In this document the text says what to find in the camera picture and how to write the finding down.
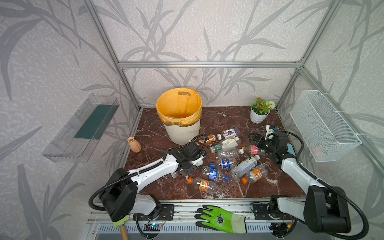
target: vase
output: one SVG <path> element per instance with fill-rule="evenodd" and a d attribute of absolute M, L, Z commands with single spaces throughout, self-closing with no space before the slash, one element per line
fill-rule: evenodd
<path fill-rule="evenodd" d="M 251 108 L 251 121 L 254 123 L 261 123 L 262 121 L 264 121 L 264 119 L 268 117 L 269 113 L 267 115 L 259 115 L 255 113 Z"/>
<path fill-rule="evenodd" d="M 129 145 L 131 147 L 131 150 L 134 152 L 140 152 L 141 151 L 141 145 L 138 141 L 135 140 L 134 137 L 129 137 L 128 139 Z"/>

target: transparent shelf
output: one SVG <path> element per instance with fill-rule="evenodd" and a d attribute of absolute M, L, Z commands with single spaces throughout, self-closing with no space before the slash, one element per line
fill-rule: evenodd
<path fill-rule="evenodd" d="M 318 90 L 303 91 L 291 117 L 315 161 L 336 161 L 361 144 L 356 133 Z"/>
<path fill-rule="evenodd" d="M 118 107 L 116 97 L 91 93 L 43 156 L 54 162 L 87 162 Z"/>

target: gray floor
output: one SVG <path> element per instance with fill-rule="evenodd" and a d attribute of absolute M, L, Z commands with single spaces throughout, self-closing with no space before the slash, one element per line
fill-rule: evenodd
<path fill-rule="evenodd" d="M 128 235 L 129 240 L 144 240 L 140 234 Z M 160 234 L 156 240 L 274 240 L 276 239 L 269 233 L 246 233 L 246 234 L 228 234 L 228 233 L 174 233 Z M 291 234 L 285 237 L 286 240 L 333 240 L 332 236 L 325 233 L 313 233 L 306 225 L 297 223 Z M 96 240 L 121 240 L 120 234 L 98 234 Z"/>

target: white flower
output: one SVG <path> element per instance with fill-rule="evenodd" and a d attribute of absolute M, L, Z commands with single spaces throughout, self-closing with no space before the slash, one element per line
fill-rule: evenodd
<path fill-rule="evenodd" d="M 266 107 L 269 109 L 269 110 L 272 110 L 272 109 L 274 109 L 275 108 L 275 102 L 274 101 L 271 101 L 271 100 L 269 100 L 269 101 L 267 101 L 266 103 L 265 103 L 265 105 L 266 105 Z"/>

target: trash can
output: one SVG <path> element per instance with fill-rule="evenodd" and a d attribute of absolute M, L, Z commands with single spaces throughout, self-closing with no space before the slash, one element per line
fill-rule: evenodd
<path fill-rule="evenodd" d="M 200 95 L 190 88 L 174 88 L 156 103 L 157 114 L 172 142 L 184 145 L 199 134 L 202 111 Z"/>

